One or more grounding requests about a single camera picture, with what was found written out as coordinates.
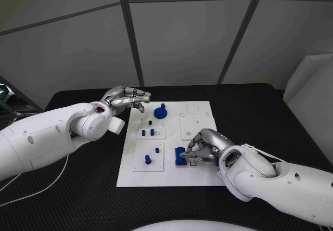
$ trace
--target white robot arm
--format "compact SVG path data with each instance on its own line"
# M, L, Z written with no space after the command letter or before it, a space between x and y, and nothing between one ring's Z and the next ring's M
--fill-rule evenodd
M19 120L0 131L0 180L45 167L105 132L119 134L125 122L114 117L125 108L144 112L151 94L118 86L101 101L78 103Z
M199 151L192 151L196 144ZM333 227L333 174L284 161L271 164L258 151L205 128L180 157L209 162L218 156L218 177L238 199L248 202L258 197L282 213Z

